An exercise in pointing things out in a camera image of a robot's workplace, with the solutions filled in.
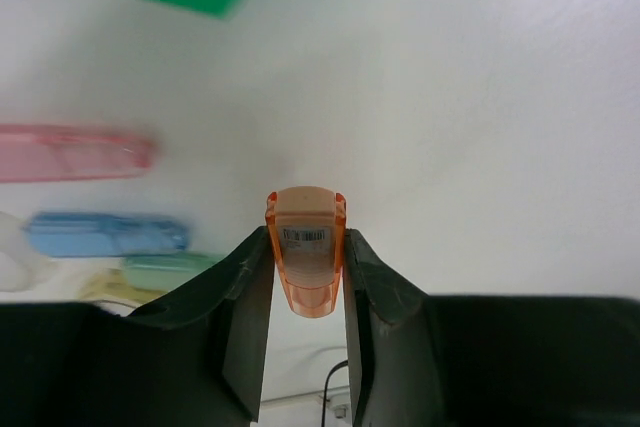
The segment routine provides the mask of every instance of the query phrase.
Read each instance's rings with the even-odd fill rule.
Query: orange object
[[[273,192],[265,218],[291,310],[310,318],[333,312],[347,222],[344,196],[321,187]]]

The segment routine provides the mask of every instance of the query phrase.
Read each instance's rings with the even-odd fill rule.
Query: barcode
[[[314,240],[324,240],[324,230],[282,229],[282,236],[285,240],[312,242]]]

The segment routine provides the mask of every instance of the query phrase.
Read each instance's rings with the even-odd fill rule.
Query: white sticker
[[[328,254],[331,250],[329,227],[288,225],[278,228],[278,236],[284,251]]]

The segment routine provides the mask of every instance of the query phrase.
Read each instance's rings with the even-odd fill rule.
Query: black cable
[[[331,379],[331,376],[337,371],[344,369],[348,365],[349,361],[347,360],[343,360],[339,364],[334,365],[327,375],[327,380],[324,381],[324,394],[322,394],[322,422],[320,423],[320,427],[325,427],[325,422],[327,420],[327,391],[329,390],[329,379]]]

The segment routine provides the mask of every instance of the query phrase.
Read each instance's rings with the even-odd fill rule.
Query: orange plastic container
[[[303,317],[333,312],[343,264],[347,203],[321,187],[292,187],[267,198],[265,215],[289,307]]]

